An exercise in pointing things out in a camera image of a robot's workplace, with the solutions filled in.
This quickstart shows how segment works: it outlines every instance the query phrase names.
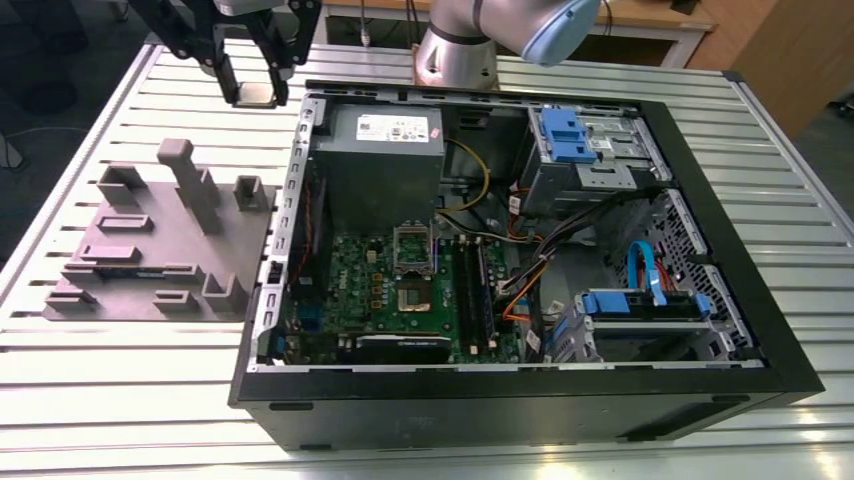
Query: floor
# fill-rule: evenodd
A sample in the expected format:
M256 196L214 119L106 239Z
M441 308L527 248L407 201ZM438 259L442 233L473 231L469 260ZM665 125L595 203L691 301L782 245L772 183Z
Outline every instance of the floor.
M76 3L76 7L91 45L82 53L62 59L63 68L78 86L79 98L74 107L55 115L36 116L28 114L0 91L0 130L7 135L39 127L62 127L39 128L11 140L28 165L16 172L0 168L0 267L12 254L148 32L134 12L130 12L127 22L116 23L106 3ZM406 45L406 25L377 21L370 28L382 46ZM335 43L357 44L357 22L337 21L330 34ZM849 215L854 215L854 189L850 188L854 185L853 133L854 119L838 118L829 108L796 139L804 156Z

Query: green circuit board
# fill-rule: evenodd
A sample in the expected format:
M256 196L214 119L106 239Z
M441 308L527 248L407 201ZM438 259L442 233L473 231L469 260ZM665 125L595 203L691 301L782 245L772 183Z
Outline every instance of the green circuit board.
M515 327L495 336L495 348L478 354L461 348L451 240L437 240L435 274L395 275L394 238L337 236L333 247L329 297L322 307L319 332L441 336L453 340L454 363L515 363L519 340ZM422 261L430 252L417 243L402 244L407 260ZM502 245L485 243L490 281L507 276ZM313 363L334 363L331 335L309 338Z

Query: ram slot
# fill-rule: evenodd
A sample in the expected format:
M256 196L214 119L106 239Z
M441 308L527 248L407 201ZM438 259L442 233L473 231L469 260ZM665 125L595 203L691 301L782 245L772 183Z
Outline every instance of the ram slot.
M469 291L471 295L471 323L475 330L475 338L478 339L478 351L487 351L490 346L491 332L487 323L491 324L491 318L485 310L485 302L489 301L487 288L489 275L485 269L486 262L481 251L481 243L470 243L466 246L466 265L469 267Z
M493 314L493 287L490 286L490 268L486 262L486 255L483 253L483 244L478 243L478 259L481 262L481 286L482 292L481 308L483 313L482 325L483 333L486 337L486 344L490 349L495 348L497 344L493 341L495 338L495 316Z
M471 290L466 262L466 239L454 240L451 262L454 268L454 297L457 299L457 323L461 350L478 354L478 339L471 317Z

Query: aluminum table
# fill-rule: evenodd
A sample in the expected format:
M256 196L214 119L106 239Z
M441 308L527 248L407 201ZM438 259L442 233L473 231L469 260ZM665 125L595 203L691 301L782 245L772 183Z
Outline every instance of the aluminum table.
M243 80L258 49L228 45ZM852 478L854 228L750 90L721 73L501 60L505 90L669 104L828 392L673 443L283 452L226 405L239 324L56 323L40 312L114 163L146 180L160 140L190 138L214 178L284 181L307 78L411 82L403 50L319 45L276 110L236 110L214 78L146 45L0 274L0 475L361 479Z

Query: sticker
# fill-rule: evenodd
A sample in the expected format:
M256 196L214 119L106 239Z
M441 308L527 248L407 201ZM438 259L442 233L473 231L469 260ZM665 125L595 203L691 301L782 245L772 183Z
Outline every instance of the sticker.
M595 138L590 139L590 148L599 148L602 150L614 150L611 147L611 142L607 140L597 140Z
M563 312L565 308L566 308L566 305L563 305L559 301L553 300L551 305L549 305L549 310L546 311L549 312L549 315L554 315L557 313Z
M519 215L522 210L522 199L519 197L510 197L510 213Z
M427 117L362 115L359 116L357 125L357 140L369 142L429 143L429 131Z
M529 342L529 345L531 345L531 348L534 349L534 351L539 353L541 342L539 342L539 337L534 333L534 330L529 330L529 334L525 337L525 341Z

